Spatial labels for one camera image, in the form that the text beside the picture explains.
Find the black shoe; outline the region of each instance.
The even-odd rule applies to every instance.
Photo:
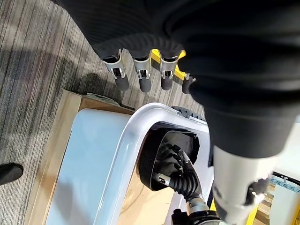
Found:
[[[19,179],[23,175],[23,166],[17,163],[0,165],[0,185]]]

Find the yellow part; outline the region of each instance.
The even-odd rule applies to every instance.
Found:
[[[257,213],[257,209],[258,209],[258,205],[250,213],[246,225],[252,225],[253,224],[256,213]]]
[[[210,210],[217,211],[217,210],[216,210],[215,200],[214,200],[214,199],[212,199],[211,206],[210,206]]]
[[[254,219],[255,219],[255,215],[256,215],[256,212],[257,212],[257,208],[258,208],[258,205],[255,207],[255,209],[252,210],[252,212],[250,213],[248,219],[247,219],[247,223],[246,225],[252,225],[253,222],[254,222]],[[210,206],[210,210],[214,210],[214,211],[217,211],[216,210],[216,206],[215,206],[215,201],[214,199],[212,200],[212,203],[211,203],[211,206]]]
[[[180,53],[180,55],[179,55],[179,59],[182,58],[182,57],[184,57],[185,55],[186,55],[186,51],[182,50],[181,53]],[[151,58],[154,59],[156,62],[160,63],[160,53],[159,53],[159,50],[152,49]],[[183,78],[186,75],[186,73],[180,71],[179,68],[178,68],[178,66],[176,65],[175,75],[177,77],[179,77],[180,79],[183,80]]]
[[[294,219],[292,220],[292,225],[300,225],[300,205],[296,209]]]

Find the wooden board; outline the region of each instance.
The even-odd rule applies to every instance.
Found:
[[[71,134],[72,123],[76,114],[84,108],[133,114],[133,111],[124,107],[111,105],[66,90],[63,92],[36,180],[30,193],[29,205],[25,214],[26,225],[42,225],[46,222],[60,166]],[[135,168],[118,224],[163,224],[173,193],[174,191],[170,188],[152,192],[141,183]]]
[[[132,174],[118,225],[162,225],[168,214],[174,191],[165,188],[151,191],[137,175]]]

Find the metal connector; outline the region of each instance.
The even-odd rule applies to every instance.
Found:
[[[160,73],[163,79],[166,77],[172,79],[175,73],[178,57],[173,59],[166,59],[160,57]]]
[[[102,60],[115,79],[118,77],[124,78],[126,76],[125,66],[119,53],[117,54],[117,58],[113,57],[111,59]]]
[[[143,77],[146,77],[146,79],[150,78],[151,73],[151,52],[148,55],[148,57],[145,57],[146,59],[139,59],[133,57],[133,63],[135,65],[136,73],[141,80]]]

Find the gray carpet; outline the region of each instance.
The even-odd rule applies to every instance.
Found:
[[[18,181],[0,186],[0,224],[24,223],[63,89],[105,95],[136,109],[161,102],[203,114],[202,107],[181,92],[180,84],[162,90],[156,69],[151,92],[142,93],[132,59],[127,52],[124,57],[130,90],[122,93],[61,7],[48,0],[0,1],[0,164],[24,166]]]

